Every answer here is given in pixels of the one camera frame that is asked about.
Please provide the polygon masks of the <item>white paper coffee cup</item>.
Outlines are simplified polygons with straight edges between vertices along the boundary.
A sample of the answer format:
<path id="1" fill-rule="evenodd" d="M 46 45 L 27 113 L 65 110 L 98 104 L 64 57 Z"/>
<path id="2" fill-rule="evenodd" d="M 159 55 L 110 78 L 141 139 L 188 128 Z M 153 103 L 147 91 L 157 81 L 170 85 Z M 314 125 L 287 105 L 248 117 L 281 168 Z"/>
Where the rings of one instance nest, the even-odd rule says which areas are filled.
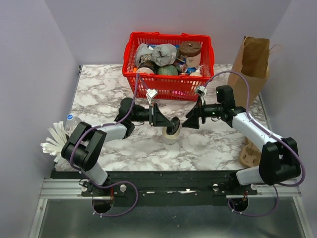
<path id="1" fill-rule="evenodd" d="M 164 142 L 167 145 L 173 145 L 176 143 L 176 141 L 180 135 L 180 128 L 178 128 L 178 130 L 173 135 L 168 135 L 167 134 L 167 127 L 163 127 L 162 135 L 163 135 Z"/>

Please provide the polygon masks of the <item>black coffee cup lid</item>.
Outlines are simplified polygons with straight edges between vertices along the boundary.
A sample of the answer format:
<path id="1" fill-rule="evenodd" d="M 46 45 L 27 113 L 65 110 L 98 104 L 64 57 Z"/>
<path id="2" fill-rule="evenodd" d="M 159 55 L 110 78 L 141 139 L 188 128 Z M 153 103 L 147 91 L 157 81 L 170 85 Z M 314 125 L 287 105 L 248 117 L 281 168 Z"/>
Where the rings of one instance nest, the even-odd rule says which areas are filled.
<path id="1" fill-rule="evenodd" d="M 173 117 L 170 122 L 172 123 L 172 126 L 166 128 L 166 134 L 174 135 L 180 127 L 180 119 L 178 117 Z"/>

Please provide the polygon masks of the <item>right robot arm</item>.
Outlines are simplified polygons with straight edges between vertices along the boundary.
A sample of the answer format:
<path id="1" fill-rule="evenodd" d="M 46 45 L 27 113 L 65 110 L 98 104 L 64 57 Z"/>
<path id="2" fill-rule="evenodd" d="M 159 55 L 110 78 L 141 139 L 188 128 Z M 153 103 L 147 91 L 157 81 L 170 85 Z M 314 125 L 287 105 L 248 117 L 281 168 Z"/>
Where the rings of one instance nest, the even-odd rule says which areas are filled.
<path id="1" fill-rule="evenodd" d="M 198 86 L 195 92 L 199 95 L 195 106 L 186 115 L 182 126 L 198 129 L 208 118 L 218 118 L 236 129 L 261 151 L 260 163 L 247 169 L 234 172 L 228 181 L 228 189 L 233 194 L 245 190 L 246 185 L 264 183 L 275 185 L 301 174 L 297 159 L 297 143 L 291 137 L 283 138 L 266 128 L 247 114 L 244 107 L 235 104 L 233 90 L 230 86 L 216 88 L 217 103 L 206 104 L 206 88 Z"/>

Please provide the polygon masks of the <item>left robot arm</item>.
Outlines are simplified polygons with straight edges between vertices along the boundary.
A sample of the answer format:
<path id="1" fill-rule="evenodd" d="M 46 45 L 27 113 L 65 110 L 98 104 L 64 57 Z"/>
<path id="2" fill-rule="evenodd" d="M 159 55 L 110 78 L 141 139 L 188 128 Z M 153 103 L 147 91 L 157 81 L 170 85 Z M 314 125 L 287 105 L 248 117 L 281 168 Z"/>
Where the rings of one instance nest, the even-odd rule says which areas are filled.
<path id="1" fill-rule="evenodd" d="M 80 122 L 61 150 L 62 158 L 93 181 L 93 191 L 99 196 L 106 195 L 110 189 L 108 174 L 98 163 L 103 144 L 129 137 L 135 128 L 134 122 L 148 122 L 151 126 L 165 127 L 168 135 L 175 134 L 180 126 L 178 117 L 167 119 L 156 103 L 144 108 L 134 104 L 132 98 L 124 98 L 114 123 L 93 127 Z"/>

